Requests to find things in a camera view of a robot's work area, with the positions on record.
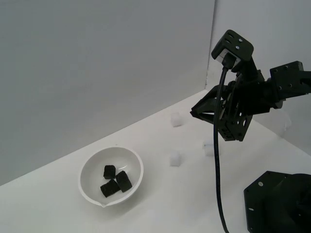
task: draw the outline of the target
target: black cable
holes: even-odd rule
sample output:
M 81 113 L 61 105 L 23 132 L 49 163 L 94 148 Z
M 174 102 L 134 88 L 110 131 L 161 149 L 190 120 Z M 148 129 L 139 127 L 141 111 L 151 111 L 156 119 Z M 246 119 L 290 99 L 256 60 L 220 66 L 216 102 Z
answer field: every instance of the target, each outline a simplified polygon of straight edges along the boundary
M 220 220 L 222 222 L 225 233 L 229 233 L 227 225 L 225 223 L 225 217 L 223 212 L 222 197 L 221 197 L 221 186 L 220 186 L 220 163 L 219 163 L 219 148 L 218 148 L 218 120 L 219 113 L 221 110 L 221 97 L 224 89 L 225 76 L 229 69 L 232 69 L 235 64 L 236 58 L 231 54 L 227 55 L 223 59 L 223 71 L 220 77 L 217 95 L 216 95 L 216 110 L 214 112 L 214 154 L 215 154 L 215 171 L 216 171 L 216 197 Z

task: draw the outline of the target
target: black cube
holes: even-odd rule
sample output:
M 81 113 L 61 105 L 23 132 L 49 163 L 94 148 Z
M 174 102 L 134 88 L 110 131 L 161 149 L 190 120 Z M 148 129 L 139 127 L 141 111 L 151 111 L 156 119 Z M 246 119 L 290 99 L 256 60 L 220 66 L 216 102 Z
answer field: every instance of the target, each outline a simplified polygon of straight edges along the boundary
M 125 173 L 125 171 L 122 171 L 118 175 L 116 175 L 116 180 L 123 193 L 132 187 L 132 184 L 130 180 L 128 179 L 128 176 Z
M 110 180 L 108 183 L 101 186 L 101 191 L 106 198 L 112 194 L 115 194 L 119 190 L 120 187 L 118 186 L 117 182 L 115 182 L 115 180 Z
M 104 178 L 111 180 L 116 177 L 116 167 L 113 165 L 106 165 L 104 169 Z

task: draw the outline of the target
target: white backdrop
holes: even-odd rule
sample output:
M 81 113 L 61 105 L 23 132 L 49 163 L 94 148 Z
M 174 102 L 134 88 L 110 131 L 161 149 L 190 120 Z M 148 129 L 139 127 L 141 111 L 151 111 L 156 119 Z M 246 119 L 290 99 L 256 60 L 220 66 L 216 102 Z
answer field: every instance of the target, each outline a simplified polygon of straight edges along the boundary
M 200 90 L 214 0 L 0 0 L 0 185 Z
M 311 70 L 310 9 L 309 0 L 216 0 L 211 49 L 232 29 L 253 44 L 255 64 L 265 79 L 271 68 L 293 61 Z M 219 82 L 221 70 L 210 59 L 207 81 Z M 234 78 L 228 74 L 227 82 Z M 292 126 L 283 137 L 311 155 L 311 95 L 286 100 L 282 110 L 254 119 L 279 134 L 289 116 Z

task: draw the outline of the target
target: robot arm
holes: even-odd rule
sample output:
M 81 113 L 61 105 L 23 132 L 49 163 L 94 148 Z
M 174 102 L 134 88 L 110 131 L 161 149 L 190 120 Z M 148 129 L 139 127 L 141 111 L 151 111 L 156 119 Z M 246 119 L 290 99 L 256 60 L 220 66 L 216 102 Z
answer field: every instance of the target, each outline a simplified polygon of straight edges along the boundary
M 232 30 L 217 43 L 211 55 L 222 62 L 227 53 L 236 58 L 236 80 L 222 92 L 218 131 L 225 141 L 243 141 L 253 115 L 279 109 L 287 98 L 311 93 L 311 72 L 299 61 L 270 69 L 265 81 L 253 61 L 253 46 Z M 213 87 L 191 110 L 193 117 L 213 124 L 218 86 Z

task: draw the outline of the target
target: white block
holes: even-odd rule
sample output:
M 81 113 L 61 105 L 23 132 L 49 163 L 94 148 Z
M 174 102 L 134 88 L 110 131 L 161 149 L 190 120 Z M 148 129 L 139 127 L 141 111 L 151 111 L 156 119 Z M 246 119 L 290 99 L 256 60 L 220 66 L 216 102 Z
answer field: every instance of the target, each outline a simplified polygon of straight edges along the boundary
M 181 155 L 179 152 L 174 151 L 170 154 L 170 166 L 180 166 Z
M 181 126 L 183 124 L 181 115 L 179 113 L 171 114 L 171 124 L 173 127 Z
M 204 149 L 205 156 L 214 157 L 214 141 L 206 140 L 202 144 L 202 149 Z

